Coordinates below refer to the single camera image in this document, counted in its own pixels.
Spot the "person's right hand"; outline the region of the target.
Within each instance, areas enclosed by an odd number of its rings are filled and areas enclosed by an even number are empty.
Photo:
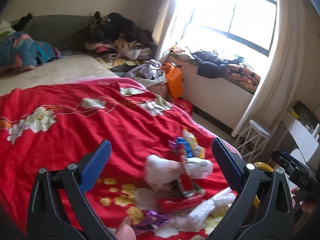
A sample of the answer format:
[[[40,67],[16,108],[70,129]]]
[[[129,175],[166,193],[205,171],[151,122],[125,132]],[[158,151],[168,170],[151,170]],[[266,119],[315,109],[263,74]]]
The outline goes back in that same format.
[[[319,200],[307,196],[299,187],[293,188],[291,193],[293,206],[298,205],[295,211],[295,225],[302,223],[319,225]]]

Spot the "person's left hand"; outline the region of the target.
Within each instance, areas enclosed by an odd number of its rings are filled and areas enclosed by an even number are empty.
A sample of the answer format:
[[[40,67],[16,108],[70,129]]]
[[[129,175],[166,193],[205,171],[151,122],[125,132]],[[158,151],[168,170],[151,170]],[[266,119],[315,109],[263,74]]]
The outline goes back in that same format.
[[[126,217],[118,226],[114,234],[117,240],[136,240],[136,235],[131,227],[130,217]]]

